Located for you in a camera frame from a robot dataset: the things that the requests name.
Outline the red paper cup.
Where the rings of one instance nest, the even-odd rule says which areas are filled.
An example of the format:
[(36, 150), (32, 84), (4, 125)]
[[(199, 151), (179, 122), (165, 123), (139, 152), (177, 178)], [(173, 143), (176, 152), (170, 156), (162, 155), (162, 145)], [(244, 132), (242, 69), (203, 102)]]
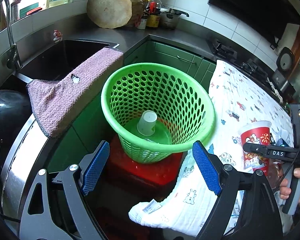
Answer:
[[(269, 121), (256, 121), (244, 125), (239, 129), (242, 146), (248, 142), (252, 144), (267, 146), (270, 144), (270, 127)], [(264, 174), (268, 175), (269, 159), (262, 157), (256, 153), (243, 151), (244, 168), (252, 168), (253, 171), (260, 169)]]

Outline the white paper cup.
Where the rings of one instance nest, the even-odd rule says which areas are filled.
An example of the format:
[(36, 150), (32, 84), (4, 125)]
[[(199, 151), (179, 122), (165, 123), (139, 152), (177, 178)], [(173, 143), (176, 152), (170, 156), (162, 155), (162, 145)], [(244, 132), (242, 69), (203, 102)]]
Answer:
[(150, 137), (155, 132), (157, 114), (154, 111), (146, 110), (143, 112), (136, 128), (138, 132), (146, 137)]

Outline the white printed tablecloth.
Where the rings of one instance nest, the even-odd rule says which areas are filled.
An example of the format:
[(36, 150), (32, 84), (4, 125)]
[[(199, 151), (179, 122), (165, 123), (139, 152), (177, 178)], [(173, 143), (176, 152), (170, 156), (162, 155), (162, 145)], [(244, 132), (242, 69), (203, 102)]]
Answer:
[[(238, 171), (253, 172), (252, 168), (244, 168), (239, 135), (239, 129), (251, 122), (271, 122), (270, 133), (274, 139), (282, 138), (289, 146), (293, 145), (290, 116), (261, 87), (232, 65), (217, 61), (209, 97), (215, 108), (216, 126), (205, 148), (222, 163), (230, 164)], [(168, 197), (161, 202), (140, 202), (128, 215), (133, 222), (143, 226), (168, 228), (195, 236), (207, 220), (216, 198), (207, 188), (192, 152), (188, 152)]]

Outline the black rice cooker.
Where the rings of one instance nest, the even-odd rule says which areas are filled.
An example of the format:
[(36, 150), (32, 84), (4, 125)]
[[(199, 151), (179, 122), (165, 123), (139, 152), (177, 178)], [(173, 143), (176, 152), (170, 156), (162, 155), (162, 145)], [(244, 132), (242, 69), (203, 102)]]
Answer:
[(272, 76), (275, 85), (284, 95), (283, 97), (287, 99), (291, 99), (295, 93), (294, 87), (288, 80), (288, 74), (292, 70), (294, 59), (292, 51), (288, 47), (284, 47), (277, 58), (277, 69)]

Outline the pink towel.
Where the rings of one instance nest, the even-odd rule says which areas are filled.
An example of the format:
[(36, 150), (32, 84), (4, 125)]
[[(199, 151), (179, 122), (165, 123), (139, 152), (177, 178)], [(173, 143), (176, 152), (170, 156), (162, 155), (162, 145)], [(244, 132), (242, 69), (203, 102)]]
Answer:
[(103, 48), (60, 81), (34, 79), (26, 86), (32, 113), (48, 138), (66, 131), (102, 89), (108, 76), (122, 67), (123, 52)]

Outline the black wok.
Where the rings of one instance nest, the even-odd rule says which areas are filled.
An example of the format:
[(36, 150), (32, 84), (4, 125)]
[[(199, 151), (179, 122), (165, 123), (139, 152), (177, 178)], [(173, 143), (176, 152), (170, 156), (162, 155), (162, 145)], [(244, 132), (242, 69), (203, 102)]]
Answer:
[(13, 90), (0, 90), (0, 132), (12, 134), (32, 114), (29, 97)]

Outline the red plastic stool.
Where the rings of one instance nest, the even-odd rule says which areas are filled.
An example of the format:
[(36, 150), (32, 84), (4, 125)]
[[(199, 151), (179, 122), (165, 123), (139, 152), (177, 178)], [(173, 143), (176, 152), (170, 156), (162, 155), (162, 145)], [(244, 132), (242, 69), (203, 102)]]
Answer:
[(111, 174), (146, 187), (161, 188), (175, 181), (179, 174), (182, 153), (175, 153), (151, 164), (138, 163), (123, 150), (116, 135), (110, 143), (107, 166)]

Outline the green cabinet door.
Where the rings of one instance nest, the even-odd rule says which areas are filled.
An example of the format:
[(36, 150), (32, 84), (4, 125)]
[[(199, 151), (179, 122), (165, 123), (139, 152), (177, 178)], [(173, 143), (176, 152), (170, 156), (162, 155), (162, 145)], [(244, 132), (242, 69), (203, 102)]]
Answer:
[(149, 49), (147, 56), (149, 62), (174, 67), (191, 77), (194, 77), (202, 61), (201, 57), (159, 42), (151, 41), (147, 48)]

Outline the black gas stove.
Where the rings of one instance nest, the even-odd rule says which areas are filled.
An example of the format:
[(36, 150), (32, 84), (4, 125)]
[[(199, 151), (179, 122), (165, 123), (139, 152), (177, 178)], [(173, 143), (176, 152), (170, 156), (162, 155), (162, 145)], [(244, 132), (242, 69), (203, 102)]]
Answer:
[(213, 55), (217, 59), (223, 60), (233, 66), (241, 69), (243, 72), (249, 74), (264, 86), (270, 87), (268, 82), (268, 73), (252, 59), (243, 58), (236, 50), (230, 46), (224, 45), (221, 41), (214, 39), (207, 42)]

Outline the green perforated plastic basket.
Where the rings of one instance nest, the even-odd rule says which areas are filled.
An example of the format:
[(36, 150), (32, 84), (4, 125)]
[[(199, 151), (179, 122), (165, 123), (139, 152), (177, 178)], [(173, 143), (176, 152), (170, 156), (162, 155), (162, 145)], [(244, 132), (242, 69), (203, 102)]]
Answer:
[[(157, 63), (135, 63), (115, 71), (101, 93), (104, 116), (124, 152), (150, 164), (207, 143), (216, 115), (206, 90), (181, 70)], [(155, 132), (141, 135), (136, 126), (144, 111), (157, 114)]]

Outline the chrome sink faucet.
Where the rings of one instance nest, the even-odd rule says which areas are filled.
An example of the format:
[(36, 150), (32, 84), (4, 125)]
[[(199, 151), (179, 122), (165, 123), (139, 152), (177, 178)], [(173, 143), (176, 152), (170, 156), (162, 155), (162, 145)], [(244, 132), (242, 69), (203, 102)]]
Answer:
[(8, 59), (7, 59), (7, 68), (12, 69), (18, 72), (22, 63), (20, 60), (20, 56), (18, 53), (17, 45), (14, 42), (13, 33), (12, 33), (12, 23), (11, 23), (11, 5), (9, 0), (4, 0), (6, 4), (6, 21), (7, 21), (7, 33), (8, 33), (8, 41), (10, 45)]

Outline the black range hood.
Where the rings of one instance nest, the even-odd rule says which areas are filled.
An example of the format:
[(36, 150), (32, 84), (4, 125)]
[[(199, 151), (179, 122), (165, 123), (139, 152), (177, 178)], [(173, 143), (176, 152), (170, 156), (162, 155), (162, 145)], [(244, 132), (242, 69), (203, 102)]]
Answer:
[(289, 0), (209, 0), (209, 4), (249, 25), (274, 48), (287, 24), (300, 26), (300, 15)]

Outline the small red sink figurine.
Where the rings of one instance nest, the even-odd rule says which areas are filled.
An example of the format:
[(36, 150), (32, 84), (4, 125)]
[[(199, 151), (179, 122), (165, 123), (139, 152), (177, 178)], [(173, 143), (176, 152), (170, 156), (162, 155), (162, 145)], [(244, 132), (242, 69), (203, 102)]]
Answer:
[(58, 42), (61, 42), (62, 39), (63, 39), (62, 33), (58, 30), (54, 30), (54, 32), (53, 32), (53, 41), (55, 43), (58, 43)]

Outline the steel pressure cooker pot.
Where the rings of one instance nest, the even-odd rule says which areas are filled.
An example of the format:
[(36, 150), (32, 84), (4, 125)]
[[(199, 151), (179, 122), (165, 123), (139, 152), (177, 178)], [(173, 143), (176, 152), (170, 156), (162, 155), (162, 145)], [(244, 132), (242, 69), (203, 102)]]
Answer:
[(167, 9), (161, 8), (160, 9), (160, 26), (166, 29), (175, 29), (179, 23), (179, 19), (181, 15), (185, 15), (189, 17), (187, 12), (177, 10), (177, 9)]

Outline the dark soy sauce bottle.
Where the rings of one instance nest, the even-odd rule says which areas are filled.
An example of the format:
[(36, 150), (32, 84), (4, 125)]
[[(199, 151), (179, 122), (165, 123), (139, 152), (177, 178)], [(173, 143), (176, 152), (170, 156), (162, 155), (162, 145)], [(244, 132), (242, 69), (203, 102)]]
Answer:
[(148, 14), (146, 27), (156, 29), (160, 22), (160, 13), (162, 8), (161, 0), (148, 0), (146, 12)]

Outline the round wooden chopping block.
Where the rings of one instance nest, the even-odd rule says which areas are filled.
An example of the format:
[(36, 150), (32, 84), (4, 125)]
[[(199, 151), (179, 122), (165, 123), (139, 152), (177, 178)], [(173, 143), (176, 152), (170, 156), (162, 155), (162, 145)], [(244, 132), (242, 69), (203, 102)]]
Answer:
[(142, 0), (88, 0), (87, 16), (100, 28), (135, 25), (143, 15)]

